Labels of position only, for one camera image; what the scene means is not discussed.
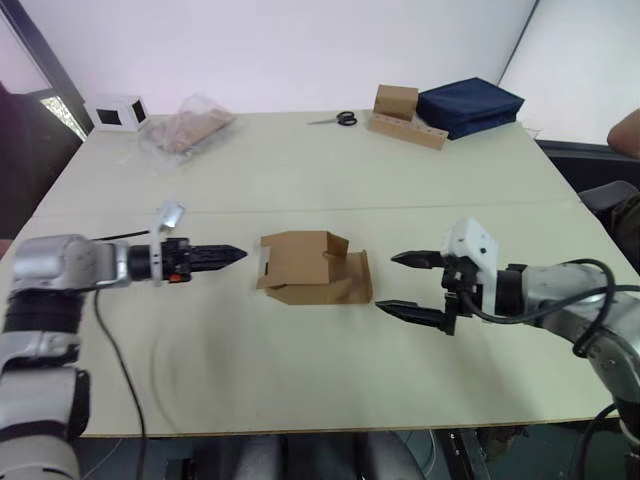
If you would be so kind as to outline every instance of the cable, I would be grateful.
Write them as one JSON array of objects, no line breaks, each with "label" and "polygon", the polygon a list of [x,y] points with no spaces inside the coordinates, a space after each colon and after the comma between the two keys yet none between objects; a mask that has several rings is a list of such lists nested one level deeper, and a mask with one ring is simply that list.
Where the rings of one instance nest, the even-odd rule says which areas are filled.
[{"label": "cable", "polygon": [[616,279],[614,278],[611,269],[600,260],[594,260],[592,258],[580,258],[569,263],[575,263],[578,265],[595,265],[600,270],[602,270],[602,273],[604,273],[604,275],[607,277],[607,286],[604,295],[604,301],[602,302],[602,307],[600,307],[598,315],[596,316],[595,320],[591,322],[584,333],[580,335],[573,344],[573,354],[580,358],[586,358],[587,355],[584,352],[583,347],[589,340],[591,340],[594,333],[600,328],[600,325],[602,325],[602,322],[605,321],[607,315],[609,315],[611,305],[613,305],[613,300],[616,296]]},{"label": "cable", "polygon": [[605,407],[598,415],[594,417],[593,420],[589,422],[587,429],[584,431],[584,437],[582,437],[582,443],[580,444],[580,452],[578,453],[578,473],[577,480],[584,480],[585,475],[585,467],[587,460],[587,450],[589,449],[589,442],[591,442],[591,438],[595,433],[595,428],[598,422],[604,420],[607,415],[613,412],[616,409],[616,406],[612,403],[611,405]]},{"label": "cable", "polygon": [[[607,288],[608,287],[592,288],[591,290],[578,293],[577,295],[573,295],[571,297],[565,298],[564,300],[554,302],[553,304],[547,307],[542,307],[537,310],[534,310],[533,312],[524,313],[522,315],[516,315],[513,317],[497,317],[495,315],[490,315],[488,313],[483,312],[473,303],[470,292],[460,292],[460,298],[462,299],[462,302],[464,303],[465,307],[467,307],[469,311],[473,313],[475,316],[483,320],[486,320],[488,322],[511,325],[515,323],[529,322],[531,320],[535,320],[538,317],[557,312],[558,310],[563,309],[567,305],[578,303],[584,300],[585,298],[606,293]],[[640,287],[636,285],[614,285],[614,291],[615,292],[640,292]]]},{"label": "cable", "polygon": [[116,450],[118,449],[118,447],[120,446],[120,444],[122,443],[122,440],[124,439],[120,439],[116,442],[116,444],[113,446],[113,448],[111,450],[109,450],[109,453],[107,453],[102,460],[100,460],[98,463],[96,463],[96,465],[94,467],[91,468],[91,470],[89,470],[87,473],[84,474],[84,476],[80,479],[80,480],[87,480],[91,475],[93,475],[94,473],[96,473],[96,471],[102,466],[104,465],[104,463],[109,460],[111,458],[111,456],[116,452]]},{"label": "cable", "polygon": [[131,381],[131,375],[129,374],[129,370],[127,369],[126,364],[124,363],[124,358],[122,356],[122,352],[120,351],[120,347],[118,346],[115,338],[111,335],[111,332],[107,328],[107,325],[104,323],[102,315],[100,314],[100,290],[96,290],[93,294],[93,310],[96,315],[96,320],[98,320],[98,324],[100,328],[104,332],[105,336],[111,343],[113,347],[113,351],[118,358],[118,363],[120,364],[120,369],[122,370],[122,375],[127,382],[127,386],[129,387],[129,392],[131,393],[131,398],[133,399],[133,403],[136,406],[136,410],[138,412],[138,421],[140,422],[140,451],[138,453],[138,465],[136,467],[136,479],[143,480],[144,478],[144,463],[145,457],[147,455],[147,427],[144,422],[144,414],[142,412],[142,405],[140,404],[140,400],[138,398],[138,394],[136,393],[136,389],[133,387],[133,382]]},{"label": "cable", "polygon": [[[438,449],[436,448],[436,439],[433,436],[433,430],[429,430],[429,435],[431,435],[431,456],[429,457],[429,462],[425,463],[424,467],[420,469],[424,473],[425,478],[428,478],[429,475],[431,474],[431,471],[433,470],[433,467],[436,464],[436,454],[438,452]],[[430,465],[427,471],[425,472],[424,469],[427,466],[427,464],[430,464]]]},{"label": "cable", "polygon": [[119,240],[121,238],[139,237],[141,235],[147,235],[149,230],[140,230],[138,232],[123,233],[121,235],[112,235],[110,237],[92,238],[94,242],[107,242],[109,240]]}]

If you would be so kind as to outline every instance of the white wall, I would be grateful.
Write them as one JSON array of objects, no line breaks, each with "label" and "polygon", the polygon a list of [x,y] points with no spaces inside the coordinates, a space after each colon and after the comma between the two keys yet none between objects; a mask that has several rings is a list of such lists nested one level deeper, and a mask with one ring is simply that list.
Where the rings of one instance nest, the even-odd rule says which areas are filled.
[{"label": "white wall", "polygon": [[640,107],[640,0],[541,0],[500,85],[538,138],[606,144]]},{"label": "white wall", "polygon": [[1,13],[0,82],[11,93],[29,93],[49,88],[49,83],[40,75]]},{"label": "white wall", "polygon": [[151,113],[370,108],[378,83],[496,82],[533,0],[23,0],[86,97]]}]

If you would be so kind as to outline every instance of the floor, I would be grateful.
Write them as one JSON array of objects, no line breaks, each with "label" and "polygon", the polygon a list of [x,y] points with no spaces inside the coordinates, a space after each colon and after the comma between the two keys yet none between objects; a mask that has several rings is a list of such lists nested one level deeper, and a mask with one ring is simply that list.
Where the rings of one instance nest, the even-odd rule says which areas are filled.
[{"label": "floor", "polygon": [[[581,431],[555,425],[538,425],[527,428],[528,437],[516,437],[511,448],[502,458],[488,463],[492,480],[547,480],[572,478],[572,465],[581,438]],[[409,447],[418,465],[426,472],[431,461],[431,439],[428,431],[396,432]],[[81,472],[97,465],[117,444],[118,439],[79,439],[74,448],[79,457]],[[153,439],[149,441],[145,478],[161,480],[170,459],[189,457],[196,447],[213,444],[216,438]],[[124,439],[99,469],[93,480],[122,477],[123,472],[133,472],[138,442]],[[619,433],[599,432],[594,436],[587,457],[587,480],[626,480],[623,455],[626,443]],[[428,480],[449,480],[450,476],[442,451],[436,449],[436,459]]]}]

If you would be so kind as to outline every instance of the scissors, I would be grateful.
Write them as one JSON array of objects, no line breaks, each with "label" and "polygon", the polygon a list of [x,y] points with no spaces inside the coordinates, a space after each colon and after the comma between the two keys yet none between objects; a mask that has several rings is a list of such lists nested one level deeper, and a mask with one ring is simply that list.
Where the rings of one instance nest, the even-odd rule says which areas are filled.
[{"label": "scissors", "polygon": [[309,122],[307,125],[319,125],[321,123],[338,123],[344,127],[350,127],[351,125],[355,125],[358,123],[358,119],[356,118],[356,114],[353,112],[340,112],[336,115],[336,118],[332,118],[331,120],[321,120],[319,122]]}]

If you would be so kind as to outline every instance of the white table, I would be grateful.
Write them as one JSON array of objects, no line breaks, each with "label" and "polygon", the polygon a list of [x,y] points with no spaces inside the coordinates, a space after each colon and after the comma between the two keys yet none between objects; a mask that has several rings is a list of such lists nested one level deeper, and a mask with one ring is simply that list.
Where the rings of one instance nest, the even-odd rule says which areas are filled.
[{"label": "white table", "polygon": [[492,205],[577,201],[518,124],[432,150],[366,128],[307,125],[330,113],[244,115],[225,143],[170,173],[136,134],[94,132],[37,216],[151,213],[167,198],[195,212]]},{"label": "white table", "polygon": [[[618,282],[638,281],[519,125],[438,152],[368,132],[364,122],[306,125],[325,116],[245,116],[244,130],[174,174],[150,170],[134,135],[96,132],[21,232],[16,243],[140,230],[175,198],[187,207],[176,236],[249,252],[189,284],[104,292],[103,313],[150,434],[551,422],[588,418],[606,404],[589,364],[541,330],[461,319],[447,337],[373,304],[291,307],[255,289],[262,235],[327,229],[367,249],[374,299],[442,307],[441,272],[389,258],[440,248],[466,216],[498,240],[501,266],[590,256],[608,263]],[[12,256],[13,249],[0,263],[3,297]],[[80,333],[80,366],[93,376],[87,434],[137,434],[113,352],[88,307]]]},{"label": "white table", "polygon": [[[609,401],[571,345],[528,326],[460,319],[455,337],[366,306],[291,307],[255,289],[261,235],[329,229],[366,248],[375,299],[442,307],[441,271],[389,258],[438,248],[467,215],[500,242],[500,264],[547,265],[582,256],[637,276],[577,203],[187,214],[176,235],[225,242],[249,256],[183,285],[104,292],[102,310],[123,349],[153,435],[405,428],[587,418]],[[34,218],[21,236],[136,230],[149,215]],[[0,265],[1,295],[10,262]],[[80,365],[93,376],[93,435],[138,433],[116,361],[85,308]]]}]

